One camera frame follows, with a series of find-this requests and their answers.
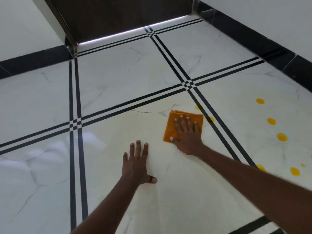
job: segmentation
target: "dark brown door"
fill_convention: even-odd
[[[193,0],[51,0],[78,43],[188,15]]]

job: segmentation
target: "forearm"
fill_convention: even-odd
[[[114,234],[138,186],[137,180],[121,177],[108,196],[72,234]]]
[[[197,154],[288,234],[310,233],[312,192],[204,146]]]

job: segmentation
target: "hand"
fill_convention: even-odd
[[[174,126],[180,136],[180,141],[173,137],[170,137],[170,140],[183,153],[187,155],[196,155],[204,146],[200,138],[198,123],[195,122],[193,126],[191,119],[186,117],[186,122],[182,115],[180,116],[180,119],[181,126],[177,119],[174,119]]]
[[[130,156],[128,159],[127,153],[124,153],[122,175],[129,176],[139,184],[156,183],[155,177],[149,176],[146,171],[146,158],[148,155],[148,143],[144,144],[143,153],[141,157],[141,141],[137,140],[137,148],[135,152],[135,144],[130,145]]]

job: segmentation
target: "white wall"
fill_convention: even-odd
[[[64,44],[32,0],[0,0],[0,61]]]
[[[312,61],[312,0],[201,0]]]

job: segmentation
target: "hand on orange cloth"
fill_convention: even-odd
[[[199,125],[199,134],[201,135],[202,123],[204,120],[204,116],[202,114],[194,114],[194,113],[187,113],[187,112],[182,112],[182,111],[178,111],[178,110],[171,110],[169,117],[168,117],[168,122],[167,122],[167,127],[165,130],[165,134],[163,136],[163,141],[172,143],[170,140],[170,137],[180,139],[180,137],[177,134],[177,131],[175,130],[175,127],[174,127],[174,119],[177,118],[178,121],[180,122],[179,118],[181,115],[183,115],[185,118],[189,117],[191,119],[192,123],[197,122]]]

